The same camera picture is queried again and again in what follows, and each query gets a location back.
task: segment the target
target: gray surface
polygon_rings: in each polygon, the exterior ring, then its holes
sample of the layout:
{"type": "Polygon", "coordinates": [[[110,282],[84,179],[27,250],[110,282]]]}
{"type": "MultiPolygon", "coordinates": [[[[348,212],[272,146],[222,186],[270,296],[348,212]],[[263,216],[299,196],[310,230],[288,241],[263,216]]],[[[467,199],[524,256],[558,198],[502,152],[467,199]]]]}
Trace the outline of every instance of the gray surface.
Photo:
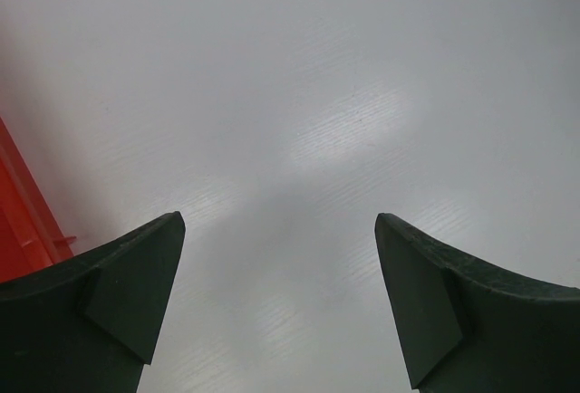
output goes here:
{"type": "Polygon", "coordinates": [[[1,114],[78,250],[187,220],[140,393],[405,392],[378,212],[580,285],[578,8],[0,0],[1,114]]]}

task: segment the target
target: red object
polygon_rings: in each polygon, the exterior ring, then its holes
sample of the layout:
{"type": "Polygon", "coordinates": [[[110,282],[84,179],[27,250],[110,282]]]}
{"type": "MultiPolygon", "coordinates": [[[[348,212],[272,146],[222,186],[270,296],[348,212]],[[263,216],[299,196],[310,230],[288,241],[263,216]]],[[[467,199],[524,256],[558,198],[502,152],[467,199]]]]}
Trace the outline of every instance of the red object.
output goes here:
{"type": "Polygon", "coordinates": [[[0,120],[0,283],[73,256],[20,152],[0,120]]]}

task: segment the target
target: white table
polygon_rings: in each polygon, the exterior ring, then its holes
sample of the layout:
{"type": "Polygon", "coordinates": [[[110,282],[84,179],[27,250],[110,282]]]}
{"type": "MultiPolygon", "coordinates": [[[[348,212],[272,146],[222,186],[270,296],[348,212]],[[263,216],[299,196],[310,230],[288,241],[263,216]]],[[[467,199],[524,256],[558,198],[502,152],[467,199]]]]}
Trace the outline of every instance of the white table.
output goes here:
{"type": "Polygon", "coordinates": [[[77,251],[183,213],[140,393],[402,393],[377,213],[580,285],[578,6],[0,0],[0,115],[77,251]]]}

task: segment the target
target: white surface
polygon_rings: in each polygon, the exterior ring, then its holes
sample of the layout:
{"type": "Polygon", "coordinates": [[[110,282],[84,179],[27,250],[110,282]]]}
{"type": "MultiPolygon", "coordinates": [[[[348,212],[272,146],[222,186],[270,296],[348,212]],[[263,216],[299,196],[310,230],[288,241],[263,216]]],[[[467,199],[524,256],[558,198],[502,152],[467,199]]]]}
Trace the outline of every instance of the white surface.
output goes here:
{"type": "Polygon", "coordinates": [[[409,391],[379,212],[580,285],[577,0],[0,0],[0,16],[1,115],[78,249],[187,221],[140,393],[409,391]]]}

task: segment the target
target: textured plastic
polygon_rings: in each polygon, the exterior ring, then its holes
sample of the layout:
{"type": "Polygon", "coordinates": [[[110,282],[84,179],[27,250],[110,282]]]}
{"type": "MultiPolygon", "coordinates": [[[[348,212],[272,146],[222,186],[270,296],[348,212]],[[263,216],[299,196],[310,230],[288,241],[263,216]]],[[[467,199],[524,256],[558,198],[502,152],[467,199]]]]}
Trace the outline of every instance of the textured plastic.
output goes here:
{"type": "Polygon", "coordinates": [[[412,388],[580,391],[580,290],[484,262],[393,215],[375,233],[412,388]]]}
{"type": "Polygon", "coordinates": [[[185,236],[167,214],[0,284],[0,391],[133,393],[150,364],[185,236]]]}

